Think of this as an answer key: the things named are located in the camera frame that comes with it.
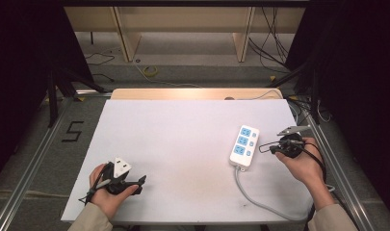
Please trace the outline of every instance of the sleeve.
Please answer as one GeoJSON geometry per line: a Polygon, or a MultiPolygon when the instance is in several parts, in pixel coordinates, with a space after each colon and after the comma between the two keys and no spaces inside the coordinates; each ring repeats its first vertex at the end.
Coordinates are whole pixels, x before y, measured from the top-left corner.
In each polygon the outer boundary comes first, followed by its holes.
{"type": "Polygon", "coordinates": [[[310,231],[357,230],[345,210],[338,204],[328,205],[318,211],[308,222],[310,231]]]}
{"type": "Polygon", "coordinates": [[[98,206],[88,203],[68,231],[111,231],[113,225],[98,206]]]}

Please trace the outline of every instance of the table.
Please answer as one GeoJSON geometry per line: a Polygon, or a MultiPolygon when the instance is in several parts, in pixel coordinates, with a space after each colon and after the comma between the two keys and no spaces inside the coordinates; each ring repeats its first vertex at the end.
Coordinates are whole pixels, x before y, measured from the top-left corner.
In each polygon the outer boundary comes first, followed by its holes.
{"type": "MultiPolygon", "coordinates": [[[[295,125],[286,101],[274,99],[280,92],[277,95],[273,91],[115,90],[104,107],[62,220],[74,221],[83,209],[78,198],[88,190],[93,167],[119,156],[133,167],[127,180],[135,181],[143,175],[147,179],[142,194],[129,197],[112,223],[287,221],[248,202],[237,188],[234,166],[228,162],[241,125],[260,129],[259,144],[278,141],[277,132],[295,125]],[[266,100],[222,100],[267,92],[266,100]]],[[[304,185],[270,152],[260,154],[256,149],[240,181],[253,199],[294,218],[305,219],[312,205],[304,185]]]]}

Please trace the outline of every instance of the white power strip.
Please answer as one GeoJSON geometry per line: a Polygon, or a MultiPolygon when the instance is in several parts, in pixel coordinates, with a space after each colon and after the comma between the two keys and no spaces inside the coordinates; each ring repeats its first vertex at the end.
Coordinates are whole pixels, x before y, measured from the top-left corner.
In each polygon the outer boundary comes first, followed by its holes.
{"type": "Polygon", "coordinates": [[[260,131],[243,125],[230,155],[230,164],[245,171],[250,165],[260,131]]]}

